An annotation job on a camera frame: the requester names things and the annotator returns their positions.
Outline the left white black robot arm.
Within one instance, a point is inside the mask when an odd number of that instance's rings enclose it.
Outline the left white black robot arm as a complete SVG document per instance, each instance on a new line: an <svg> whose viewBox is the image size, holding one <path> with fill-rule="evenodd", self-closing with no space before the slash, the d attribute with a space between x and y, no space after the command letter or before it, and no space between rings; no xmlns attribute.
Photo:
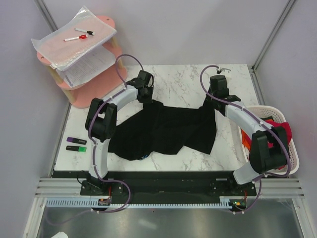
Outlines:
<svg viewBox="0 0 317 238"><path fill-rule="evenodd" d="M129 80L124 88L107 99L94 98L87 114L85 128L92 141L92 164L89 173L96 178L92 182L92 190L103 195L107 193L109 184L103 178L108 173L108 145L116 130L117 113L130 102L152 102L154 76L140 70L136 78Z"/></svg>

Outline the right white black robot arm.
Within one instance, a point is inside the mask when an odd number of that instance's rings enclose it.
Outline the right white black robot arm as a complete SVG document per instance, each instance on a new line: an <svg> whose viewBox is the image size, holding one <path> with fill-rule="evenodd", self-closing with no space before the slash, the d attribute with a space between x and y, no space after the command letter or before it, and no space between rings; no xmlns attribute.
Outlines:
<svg viewBox="0 0 317 238"><path fill-rule="evenodd" d="M230 194L240 194L246 183L290 162L286 129L260 119L245 107L239 97L230 95L224 75L210 77L207 95L211 97L214 108L238 125L251 140L248 162L236 169L233 179L227 182Z"/></svg>

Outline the black t shirt blue logo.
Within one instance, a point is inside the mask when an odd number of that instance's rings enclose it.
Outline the black t shirt blue logo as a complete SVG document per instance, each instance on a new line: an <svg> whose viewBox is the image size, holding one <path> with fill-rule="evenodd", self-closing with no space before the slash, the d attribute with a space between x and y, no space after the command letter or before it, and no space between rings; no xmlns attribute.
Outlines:
<svg viewBox="0 0 317 238"><path fill-rule="evenodd" d="M176 155L184 146L210 154L216 132L210 101L191 109L168 107L154 100L117 126L108 152L129 161L142 160L152 152Z"/></svg>

